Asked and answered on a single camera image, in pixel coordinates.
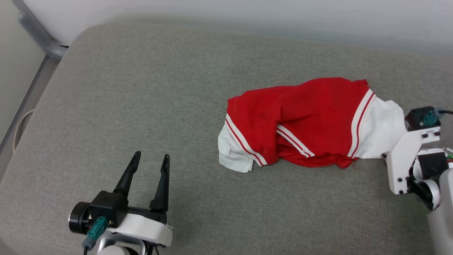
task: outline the gray fabric surface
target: gray fabric surface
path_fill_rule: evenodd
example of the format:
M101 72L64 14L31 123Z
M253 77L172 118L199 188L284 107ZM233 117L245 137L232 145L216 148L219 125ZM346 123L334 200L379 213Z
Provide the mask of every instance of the gray fabric surface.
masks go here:
M142 151L130 205L146 208L171 157L162 254L430 254L427 211L396 196L381 160L347 169L218 163L227 99L318 77L366 78L407 112L453 108L453 60L150 24L101 25L74 42L0 185L0 237L20 254L82 253L67 218L112 190ZM453 138L453 118L442 141Z

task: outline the red fabric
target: red fabric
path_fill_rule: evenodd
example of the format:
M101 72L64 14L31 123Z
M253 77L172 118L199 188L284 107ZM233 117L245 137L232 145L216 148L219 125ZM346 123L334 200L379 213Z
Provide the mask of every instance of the red fabric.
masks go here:
M352 147L352 120L368 91L365 80L318 78L298 86L247 91L228 100L227 114L268 164L280 157L307 167L347 167L353 161L347 156ZM301 154L303 149L276 134L278 125L314 156Z

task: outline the white sleeve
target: white sleeve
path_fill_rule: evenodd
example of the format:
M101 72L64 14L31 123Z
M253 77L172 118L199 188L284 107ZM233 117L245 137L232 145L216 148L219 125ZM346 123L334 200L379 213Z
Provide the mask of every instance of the white sleeve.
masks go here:
M253 156L237 144L226 123L220 131L218 143L220 164L242 173L252 171Z
M401 107L375 97L359 126L359 147L353 157L380 158L407 132Z

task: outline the black cable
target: black cable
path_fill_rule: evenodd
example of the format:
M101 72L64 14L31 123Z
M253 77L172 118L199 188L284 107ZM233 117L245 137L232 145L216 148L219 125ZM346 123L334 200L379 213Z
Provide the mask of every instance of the black cable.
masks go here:
M453 111L447 111L447 110L440 110L438 113L447 113L447 114L453 114Z

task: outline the white bracket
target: white bracket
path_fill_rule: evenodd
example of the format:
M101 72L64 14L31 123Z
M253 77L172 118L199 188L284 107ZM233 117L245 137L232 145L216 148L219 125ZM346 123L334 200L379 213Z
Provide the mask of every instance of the white bracket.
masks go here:
M387 171L389 174L390 190L395 194L407 193L406 177L414 163L420 147L424 143L440 140L440 127L431 127L405 133L387 155Z
M141 215L128 213L124 220L117 228L107 228L102 235L99 251L101 251L106 244L106 238L110 232L112 236L117 233L132 237L138 240L145 240L155 244L170 246L173 238L172 227L165 225L158 221L145 218Z

